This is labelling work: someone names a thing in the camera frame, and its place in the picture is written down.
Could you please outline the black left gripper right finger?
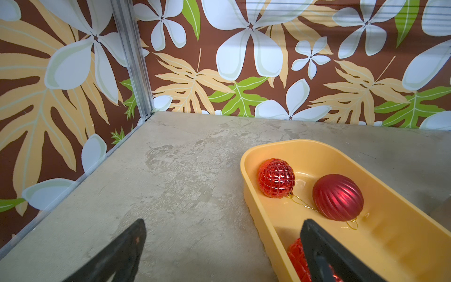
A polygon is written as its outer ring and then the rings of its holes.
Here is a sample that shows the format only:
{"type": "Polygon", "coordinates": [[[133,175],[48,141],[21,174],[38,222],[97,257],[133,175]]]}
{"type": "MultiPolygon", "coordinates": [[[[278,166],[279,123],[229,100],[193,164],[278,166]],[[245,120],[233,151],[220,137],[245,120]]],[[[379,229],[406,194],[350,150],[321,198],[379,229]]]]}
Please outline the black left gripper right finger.
{"type": "Polygon", "coordinates": [[[384,281],[314,220],[304,221],[300,239],[312,281],[334,282],[334,275],[345,282],[384,281]]]}

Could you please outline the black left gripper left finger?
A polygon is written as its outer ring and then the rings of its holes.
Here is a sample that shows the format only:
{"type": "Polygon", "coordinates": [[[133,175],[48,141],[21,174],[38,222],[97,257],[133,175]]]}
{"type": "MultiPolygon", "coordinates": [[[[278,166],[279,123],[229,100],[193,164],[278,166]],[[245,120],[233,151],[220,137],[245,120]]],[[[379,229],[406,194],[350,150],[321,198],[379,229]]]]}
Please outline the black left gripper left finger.
{"type": "Polygon", "coordinates": [[[146,241],[146,225],[137,219],[66,282],[133,282],[146,241]]]}

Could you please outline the large red glitter ball ornament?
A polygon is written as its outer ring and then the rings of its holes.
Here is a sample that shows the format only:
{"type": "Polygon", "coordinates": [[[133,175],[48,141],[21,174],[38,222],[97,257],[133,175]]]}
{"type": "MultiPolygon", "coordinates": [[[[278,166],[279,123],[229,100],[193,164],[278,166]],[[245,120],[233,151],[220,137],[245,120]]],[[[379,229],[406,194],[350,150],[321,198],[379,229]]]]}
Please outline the large red glitter ball ornament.
{"type": "Polygon", "coordinates": [[[305,258],[303,244],[298,238],[287,250],[288,257],[301,282],[312,282],[311,273],[305,258]]]}

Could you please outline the red grid-textured ball ornament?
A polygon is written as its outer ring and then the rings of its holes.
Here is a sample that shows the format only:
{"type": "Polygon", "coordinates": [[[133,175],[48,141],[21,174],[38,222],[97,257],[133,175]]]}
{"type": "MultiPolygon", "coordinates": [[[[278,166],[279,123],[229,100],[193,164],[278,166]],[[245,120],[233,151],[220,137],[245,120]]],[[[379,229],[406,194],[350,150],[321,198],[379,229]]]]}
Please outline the red grid-textured ball ornament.
{"type": "Polygon", "coordinates": [[[272,199],[287,197],[295,186],[294,170],[284,160],[268,159],[259,167],[258,186],[265,196],[272,199]]]}

